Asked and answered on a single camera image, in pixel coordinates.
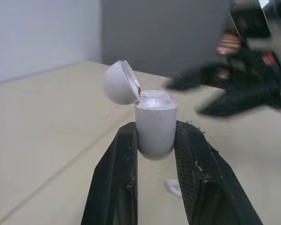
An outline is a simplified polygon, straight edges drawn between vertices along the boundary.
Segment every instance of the table surface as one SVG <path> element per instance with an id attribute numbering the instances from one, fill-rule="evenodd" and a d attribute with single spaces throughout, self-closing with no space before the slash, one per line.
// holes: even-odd
<path id="1" fill-rule="evenodd" d="M 133 105 L 101 89 L 106 65 L 83 62 L 0 85 L 0 225 L 78 225 L 92 174 Z M 167 78 L 136 72 L 142 90 Z M 231 120 L 199 117 L 204 89 L 170 92 L 227 160 L 265 225 L 281 225 L 281 114 L 267 108 Z M 138 158 L 139 224 L 187 224 L 182 199 L 156 175 L 176 179 L 175 156 Z"/>

